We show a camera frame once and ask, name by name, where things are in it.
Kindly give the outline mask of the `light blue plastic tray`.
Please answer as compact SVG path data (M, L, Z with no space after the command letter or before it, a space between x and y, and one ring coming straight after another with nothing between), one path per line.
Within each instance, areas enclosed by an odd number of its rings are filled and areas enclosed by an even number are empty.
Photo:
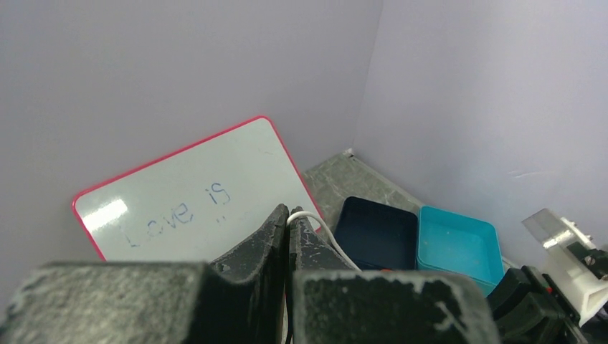
M488 296L505 270L495 227L432 206L419 210L417 268L471 278Z

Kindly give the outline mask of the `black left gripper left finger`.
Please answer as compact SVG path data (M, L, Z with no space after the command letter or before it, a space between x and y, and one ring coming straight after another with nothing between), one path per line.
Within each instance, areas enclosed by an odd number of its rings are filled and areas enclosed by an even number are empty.
M212 262L53 262L17 290L3 343L278 343L289 229L280 204Z

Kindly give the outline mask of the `dark navy plastic tray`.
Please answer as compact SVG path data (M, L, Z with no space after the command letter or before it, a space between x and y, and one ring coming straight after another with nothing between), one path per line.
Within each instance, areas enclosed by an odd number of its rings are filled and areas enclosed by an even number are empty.
M333 235L362 270L417 268L418 217L410 211L349 196Z

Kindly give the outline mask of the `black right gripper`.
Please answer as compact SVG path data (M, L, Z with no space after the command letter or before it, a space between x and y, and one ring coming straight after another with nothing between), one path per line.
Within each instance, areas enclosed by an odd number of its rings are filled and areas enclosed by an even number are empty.
M487 296L503 343L606 343L607 316L582 316L548 274L510 268Z

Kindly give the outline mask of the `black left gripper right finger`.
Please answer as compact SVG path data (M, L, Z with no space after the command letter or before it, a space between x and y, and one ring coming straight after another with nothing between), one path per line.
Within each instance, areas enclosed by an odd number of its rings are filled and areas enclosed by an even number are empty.
M480 288L449 272L298 269L289 343L500 343Z

